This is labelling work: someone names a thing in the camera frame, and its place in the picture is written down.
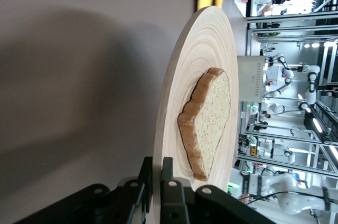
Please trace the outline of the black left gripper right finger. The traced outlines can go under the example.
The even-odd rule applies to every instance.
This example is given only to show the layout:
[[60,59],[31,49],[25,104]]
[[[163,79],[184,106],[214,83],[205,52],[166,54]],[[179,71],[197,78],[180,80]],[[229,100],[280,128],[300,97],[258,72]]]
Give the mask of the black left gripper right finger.
[[190,223],[184,187],[173,177],[173,158],[164,157],[161,171],[161,223]]

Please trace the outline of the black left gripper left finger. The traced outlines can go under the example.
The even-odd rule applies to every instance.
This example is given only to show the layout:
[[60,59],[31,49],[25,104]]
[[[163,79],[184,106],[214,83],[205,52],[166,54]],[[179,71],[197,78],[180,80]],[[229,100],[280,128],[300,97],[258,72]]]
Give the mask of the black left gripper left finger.
[[117,186],[116,223],[146,223],[153,194],[153,158],[144,158],[137,177],[122,179]]

